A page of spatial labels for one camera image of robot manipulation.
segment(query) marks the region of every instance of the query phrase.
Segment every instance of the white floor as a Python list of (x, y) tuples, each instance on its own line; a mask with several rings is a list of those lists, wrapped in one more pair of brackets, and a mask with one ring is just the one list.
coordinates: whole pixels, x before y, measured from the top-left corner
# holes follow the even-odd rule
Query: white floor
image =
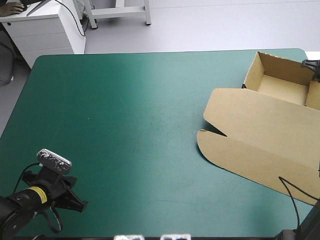
[[(97, 9), (114, 5), (114, 0), (92, 2)], [(320, 0), (150, 0), (150, 6), (150, 26), (143, 16), (100, 19), (98, 29), (89, 26), (85, 53), (300, 48), (320, 59)], [(5, 38), (0, 33), (0, 41)], [(15, 80), (0, 87), (0, 135), (29, 72), (16, 65)]]

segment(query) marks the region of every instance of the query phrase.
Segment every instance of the drawer cabinet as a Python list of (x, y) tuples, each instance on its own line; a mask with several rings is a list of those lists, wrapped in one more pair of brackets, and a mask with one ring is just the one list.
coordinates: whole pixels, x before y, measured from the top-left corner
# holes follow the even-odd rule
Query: drawer cabinet
[[(71, 10), (81, 34), (84, 34), (77, 18), (74, 2), (71, 0), (62, 2)], [(27, 13), (34, 8), (33, 5), (36, 6), (37, 3), (29, 6), (21, 14), (0, 17), (0, 22), (30, 68), (42, 55), (83, 54), (85, 52), (86, 37), (80, 34), (75, 20), (64, 6), (56, 1), (50, 1), (27, 16)]]

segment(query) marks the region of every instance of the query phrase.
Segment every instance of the yellow label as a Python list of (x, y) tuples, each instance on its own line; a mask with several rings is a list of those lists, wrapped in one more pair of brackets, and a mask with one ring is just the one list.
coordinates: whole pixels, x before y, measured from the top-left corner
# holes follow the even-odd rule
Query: yellow label
[(31, 189), (31, 190), (35, 191), (39, 195), (42, 204), (44, 204), (48, 201), (45, 191), (43, 191), (40, 187), (31, 186), (31, 187), (28, 187), (27, 189)]

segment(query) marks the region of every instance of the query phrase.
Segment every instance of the cardboard box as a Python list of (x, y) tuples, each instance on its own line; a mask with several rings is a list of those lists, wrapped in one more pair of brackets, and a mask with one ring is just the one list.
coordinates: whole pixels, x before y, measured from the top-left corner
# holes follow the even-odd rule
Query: cardboard box
[[(288, 194), (281, 176), (320, 197), (320, 83), (300, 62), (257, 52), (245, 88), (213, 90), (197, 134), (213, 164)], [(316, 201), (292, 189), (295, 198)]]

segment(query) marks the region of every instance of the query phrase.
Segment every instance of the black clamp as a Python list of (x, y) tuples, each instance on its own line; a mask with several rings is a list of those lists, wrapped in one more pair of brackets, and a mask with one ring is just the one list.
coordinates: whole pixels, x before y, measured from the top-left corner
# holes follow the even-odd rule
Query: black clamp
[(312, 79), (318, 79), (320, 83), (320, 60), (303, 60), (302, 67), (307, 67), (314, 71)]

